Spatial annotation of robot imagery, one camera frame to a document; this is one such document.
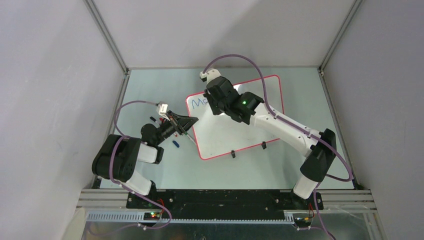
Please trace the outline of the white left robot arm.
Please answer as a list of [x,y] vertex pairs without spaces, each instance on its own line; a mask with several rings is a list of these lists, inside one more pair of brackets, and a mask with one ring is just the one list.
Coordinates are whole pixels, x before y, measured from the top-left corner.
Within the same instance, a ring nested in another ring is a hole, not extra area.
[[160,146],[172,135],[184,135],[199,121],[194,116],[179,115],[171,110],[158,126],[147,123],[141,129],[141,138],[110,134],[94,158],[91,171],[94,175],[114,180],[139,193],[138,201],[145,208],[153,208],[158,194],[152,191],[154,182],[136,170],[138,165],[156,164],[162,161],[164,149]]

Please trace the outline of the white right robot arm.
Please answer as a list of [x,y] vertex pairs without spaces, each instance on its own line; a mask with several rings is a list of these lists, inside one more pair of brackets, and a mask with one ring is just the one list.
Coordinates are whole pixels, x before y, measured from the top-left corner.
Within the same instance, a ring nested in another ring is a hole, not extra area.
[[300,167],[301,176],[292,189],[290,201],[297,209],[308,206],[311,194],[323,181],[335,159],[335,133],[330,129],[320,132],[308,128],[275,111],[262,97],[252,92],[238,93],[223,76],[204,75],[200,79],[206,83],[203,95],[214,115],[225,114],[238,123],[263,129],[305,157]]

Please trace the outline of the blue marker cap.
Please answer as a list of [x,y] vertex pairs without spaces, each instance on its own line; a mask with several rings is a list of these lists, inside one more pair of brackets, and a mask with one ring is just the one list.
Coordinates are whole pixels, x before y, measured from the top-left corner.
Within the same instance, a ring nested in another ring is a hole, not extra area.
[[172,143],[177,147],[177,148],[179,148],[180,147],[180,145],[179,145],[179,143],[177,143],[175,140],[173,140],[172,141]]

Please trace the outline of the pink framed whiteboard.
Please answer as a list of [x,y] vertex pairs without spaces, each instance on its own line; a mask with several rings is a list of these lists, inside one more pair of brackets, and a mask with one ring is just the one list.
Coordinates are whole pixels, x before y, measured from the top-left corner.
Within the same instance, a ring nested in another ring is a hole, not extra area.
[[[274,110],[284,113],[283,91],[280,77],[276,74],[264,77],[267,99]],[[252,92],[264,98],[260,78],[234,84],[239,94]],[[189,117],[198,121],[191,128],[200,159],[206,161],[224,155],[260,146],[278,138],[265,130],[238,123],[222,113],[213,115],[208,100],[202,92],[193,93],[185,99]]]

